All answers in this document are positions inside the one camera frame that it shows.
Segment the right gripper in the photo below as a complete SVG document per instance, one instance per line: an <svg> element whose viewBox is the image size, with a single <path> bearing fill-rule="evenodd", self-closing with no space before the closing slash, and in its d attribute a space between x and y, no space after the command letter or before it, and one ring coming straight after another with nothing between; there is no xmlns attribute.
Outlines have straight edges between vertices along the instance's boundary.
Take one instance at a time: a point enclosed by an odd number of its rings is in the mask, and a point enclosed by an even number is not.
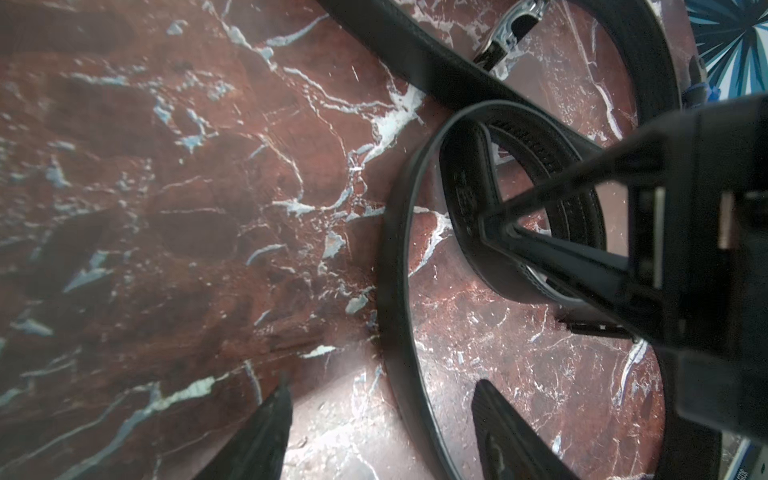
<svg viewBox="0 0 768 480"><path fill-rule="evenodd" d="M518 219L608 180L663 194L654 219L675 411L767 440L767 99L659 120L480 216L482 242L603 312L634 312L629 259Z"/></svg>

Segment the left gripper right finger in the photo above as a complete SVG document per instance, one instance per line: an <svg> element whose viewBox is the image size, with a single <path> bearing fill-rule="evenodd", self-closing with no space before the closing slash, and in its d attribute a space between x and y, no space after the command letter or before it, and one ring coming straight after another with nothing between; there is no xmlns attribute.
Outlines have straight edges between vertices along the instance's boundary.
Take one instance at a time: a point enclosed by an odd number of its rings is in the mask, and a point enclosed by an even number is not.
<svg viewBox="0 0 768 480"><path fill-rule="evenodd" d="M484 478L576 477L490 381L476 383L471 410Z"/></svg>

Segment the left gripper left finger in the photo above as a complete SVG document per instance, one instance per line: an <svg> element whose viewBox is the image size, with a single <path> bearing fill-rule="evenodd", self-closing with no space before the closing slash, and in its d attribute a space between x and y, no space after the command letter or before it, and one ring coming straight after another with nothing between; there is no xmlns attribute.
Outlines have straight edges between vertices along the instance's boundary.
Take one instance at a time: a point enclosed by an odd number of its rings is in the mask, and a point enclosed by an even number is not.
<svg viewBox="0 0 768 480"><path fill-rule="evenodd" d="M292 421L292 397L287 380L282 378L194 479L279 479Z"/></svg>

